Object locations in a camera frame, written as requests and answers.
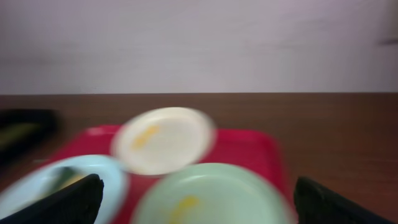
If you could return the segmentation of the light blue plate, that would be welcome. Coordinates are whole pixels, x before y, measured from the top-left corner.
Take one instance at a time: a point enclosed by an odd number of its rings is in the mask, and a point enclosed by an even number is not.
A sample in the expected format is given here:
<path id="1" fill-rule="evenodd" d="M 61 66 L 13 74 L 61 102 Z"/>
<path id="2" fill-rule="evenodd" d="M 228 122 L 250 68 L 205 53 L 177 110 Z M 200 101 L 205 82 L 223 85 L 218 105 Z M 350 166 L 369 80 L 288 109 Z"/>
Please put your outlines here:
<path id="1" fill-rule="evenodd" d="M 41 198 L 57 172 L 72 167 L 80 173 L 97 174 L 104 182 L 103 199 L 95 224 L 111 223 L 127 195 L 129 183 L 119 162 L 110 156 L 85 155 L 53 162 L 14 182 L 1 192 L 1 218 L 5 218 Z"/>

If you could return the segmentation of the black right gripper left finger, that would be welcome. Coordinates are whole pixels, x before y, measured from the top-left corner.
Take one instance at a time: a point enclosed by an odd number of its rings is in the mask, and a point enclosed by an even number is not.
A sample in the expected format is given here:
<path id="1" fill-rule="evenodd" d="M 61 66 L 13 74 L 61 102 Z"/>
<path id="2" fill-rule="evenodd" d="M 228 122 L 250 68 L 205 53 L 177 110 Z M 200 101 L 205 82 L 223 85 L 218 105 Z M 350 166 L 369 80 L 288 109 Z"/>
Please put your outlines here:
<path id="1" fill-rule="evenodd" d="M 1 224 L 94 224 L 103 189 L 104 182 L 99 175 L 87 175 L 1 219 Z"/>

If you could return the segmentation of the cream white plate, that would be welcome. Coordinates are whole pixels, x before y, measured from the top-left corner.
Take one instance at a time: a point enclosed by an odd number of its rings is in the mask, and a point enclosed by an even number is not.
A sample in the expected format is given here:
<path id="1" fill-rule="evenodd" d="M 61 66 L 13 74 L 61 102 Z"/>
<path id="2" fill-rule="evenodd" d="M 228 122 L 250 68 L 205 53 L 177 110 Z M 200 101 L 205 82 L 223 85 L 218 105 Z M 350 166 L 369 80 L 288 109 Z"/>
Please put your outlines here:
<path id="1" fill-rule="evenodd" d="M 215 140 L 216 125 L 204 112 L 157 108 L 124 123 L 111 141 L 110 153 L 132 174 L 158 176 L 202 160 Z"/>

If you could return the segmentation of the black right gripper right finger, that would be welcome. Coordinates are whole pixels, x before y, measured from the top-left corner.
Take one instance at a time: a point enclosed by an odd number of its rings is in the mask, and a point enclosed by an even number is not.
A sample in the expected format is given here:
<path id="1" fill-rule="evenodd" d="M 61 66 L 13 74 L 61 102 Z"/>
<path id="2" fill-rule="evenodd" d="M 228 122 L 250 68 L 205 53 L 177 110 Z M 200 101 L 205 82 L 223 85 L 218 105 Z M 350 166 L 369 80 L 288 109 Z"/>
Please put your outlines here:
<path id="1" fill-rule="evenodd" d="M 307 177 L 295 184 L 299 224 L 393 224 Z"/>

